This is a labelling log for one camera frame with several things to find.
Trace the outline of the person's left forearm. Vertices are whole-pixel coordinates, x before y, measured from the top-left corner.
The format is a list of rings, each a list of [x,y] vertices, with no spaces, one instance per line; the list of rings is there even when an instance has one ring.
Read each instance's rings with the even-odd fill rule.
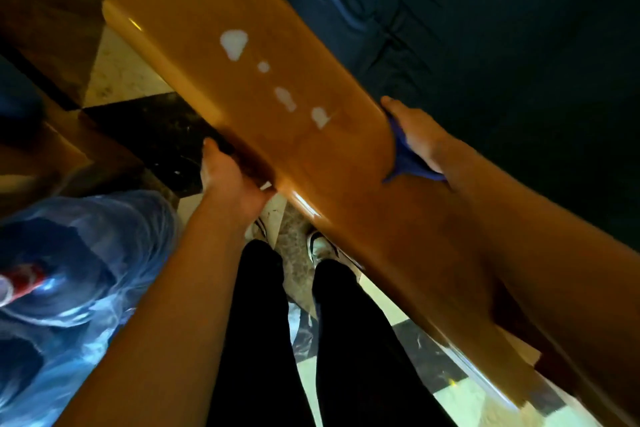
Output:
[[[260,191],[209,190],[161,274],[54,427],[204,427]]]

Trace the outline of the person's right white shoe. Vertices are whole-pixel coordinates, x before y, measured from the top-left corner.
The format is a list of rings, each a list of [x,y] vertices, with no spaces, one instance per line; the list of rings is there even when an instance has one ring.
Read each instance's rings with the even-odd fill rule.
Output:
[[[307,235],[307,253],[314,269],[322,261],[333,260],[347,266],[356,277],[359,277],[362,272],[356,261],[334,245],[317,229],[313,229]]]

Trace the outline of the dark wooden furniture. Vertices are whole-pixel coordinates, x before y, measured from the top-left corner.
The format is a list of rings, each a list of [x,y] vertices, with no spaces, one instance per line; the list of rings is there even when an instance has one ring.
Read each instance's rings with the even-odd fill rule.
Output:
[[[42,115],[0,117],[0,216],[43,197],[117,188],[179,198],[128,149],[104,135],[88,109],[172,91],[102,17],[103,0],[0,0],[0,59],[28,79]]]

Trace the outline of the black trousers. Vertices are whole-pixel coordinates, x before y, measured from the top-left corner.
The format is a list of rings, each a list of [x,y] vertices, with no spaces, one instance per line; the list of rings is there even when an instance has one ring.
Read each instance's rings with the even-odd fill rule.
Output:
[[[346,264],[320,261],[316,391],[323,427],[456,427]],[[206,427],[316,427],[287,320],[282,257],[244,246]]]

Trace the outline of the glossy wooden bed footboard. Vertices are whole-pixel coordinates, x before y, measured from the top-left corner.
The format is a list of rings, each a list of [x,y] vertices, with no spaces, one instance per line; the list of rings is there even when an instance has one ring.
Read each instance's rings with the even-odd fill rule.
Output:
[[[383,182],[395,157],[387,117],[287,0],[105,0],[102,12],[260,176],[508,407],[532,401],[541,379],[493,319],[530,333],[551,354],[548,378],[599,422],[629,427],[531,319],[519,321],[524,314],[489,271],[493,257],[448,183],[407,174]],[[236,62],[220,45],[229,29],[249,37]],[[276,87],[291,93],[294,112]],[[314,107],[331,115],[323,130]]]

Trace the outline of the blue cleaning cloth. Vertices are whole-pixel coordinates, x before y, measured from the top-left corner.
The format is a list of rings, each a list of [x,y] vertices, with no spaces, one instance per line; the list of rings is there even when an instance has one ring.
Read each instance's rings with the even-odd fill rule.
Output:
[[[392,170],[384,178],[383,182],[389,182],[399,175],[407,174],[433,181],[445,181],[442,173],[436,172],[416,154],[408,145],[406,134],[396,118],[386,109],[383,109],[388,123],[394,134],[395,157]]]

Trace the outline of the translucent blue plastic bag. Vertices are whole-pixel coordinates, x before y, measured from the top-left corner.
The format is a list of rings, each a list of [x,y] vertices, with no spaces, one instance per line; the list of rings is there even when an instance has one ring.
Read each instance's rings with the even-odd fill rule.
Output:
[[[151,190],[50,197],[0,220],[0,271],[35,262],[46,274],[0,308],[0,427],[52,427],[178,237]]]

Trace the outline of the large white foam blob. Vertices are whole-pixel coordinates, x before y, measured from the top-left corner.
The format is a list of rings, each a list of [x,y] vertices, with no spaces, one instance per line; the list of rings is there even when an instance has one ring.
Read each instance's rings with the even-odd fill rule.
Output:
[[[233,62],[241,58],[248,40],[248,34],[240,29],[229,29],[220,35],[220,45]]]

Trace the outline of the person's right hand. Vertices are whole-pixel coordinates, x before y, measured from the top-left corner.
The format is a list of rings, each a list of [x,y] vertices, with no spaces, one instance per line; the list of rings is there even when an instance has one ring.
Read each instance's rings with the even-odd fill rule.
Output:
[[[429,167],[443,173],[440,154],[451,143],[453,137],[430,115],[423,110],[415,109],[419,111],[419,123],[413,128],[402,128],[408,145]]]

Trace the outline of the person's white shoe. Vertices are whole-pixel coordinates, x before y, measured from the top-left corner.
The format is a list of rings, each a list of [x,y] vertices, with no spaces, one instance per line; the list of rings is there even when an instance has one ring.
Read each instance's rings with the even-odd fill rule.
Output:
[[[347,266],[356,277],[359,277],[362,272],[356,261],[334,245],[317,229],[313,229],[307,235],[307,253],[314,269],[322,261],[333,260]]]
[[[259,216],[253,223],[247,228],[244,233],[244,241],[246,244],[252,241],[260,241],[271,246],[268,238],[268,230],[262,218]]]

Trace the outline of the person's left white shoe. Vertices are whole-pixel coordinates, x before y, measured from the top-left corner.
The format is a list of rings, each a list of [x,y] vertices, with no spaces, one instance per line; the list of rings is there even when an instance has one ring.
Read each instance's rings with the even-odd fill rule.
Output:
[[[268,230],[262,218],[259,216],[253,223],[247,228],[244,233],[244,241],[246,244],[252,241],[260,241],[271,246],[268,238]]]

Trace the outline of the red can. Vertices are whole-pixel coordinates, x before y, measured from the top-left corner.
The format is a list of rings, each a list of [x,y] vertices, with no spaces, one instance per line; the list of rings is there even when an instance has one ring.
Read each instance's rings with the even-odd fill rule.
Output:
[[[0,308],[33,292],[45,278],[43,267],[35,262],[0,271]]]

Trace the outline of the elongated white foam blob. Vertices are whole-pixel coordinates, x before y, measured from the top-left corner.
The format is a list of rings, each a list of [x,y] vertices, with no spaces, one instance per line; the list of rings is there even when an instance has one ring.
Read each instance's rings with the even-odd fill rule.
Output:
[[[276,87],[274,89],[274,94],[276,99],[284,106],[287,112],[294,112],[297,109],[297,105],[291,93],[287,89],[283,87]]]

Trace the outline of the person's right forearm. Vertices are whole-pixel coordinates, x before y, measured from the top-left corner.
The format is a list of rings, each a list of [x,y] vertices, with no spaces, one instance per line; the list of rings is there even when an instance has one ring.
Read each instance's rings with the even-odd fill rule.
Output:
[[[598,399],[640,427],[640,254],[444,131],[421,154],[466,204],[532,322]]]

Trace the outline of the dark blue bed sheet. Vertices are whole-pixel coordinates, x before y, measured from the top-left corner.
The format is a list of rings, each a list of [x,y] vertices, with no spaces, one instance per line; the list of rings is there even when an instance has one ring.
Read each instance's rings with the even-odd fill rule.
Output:
[[[640,0],[287,1],[373,99],[640,252]]]

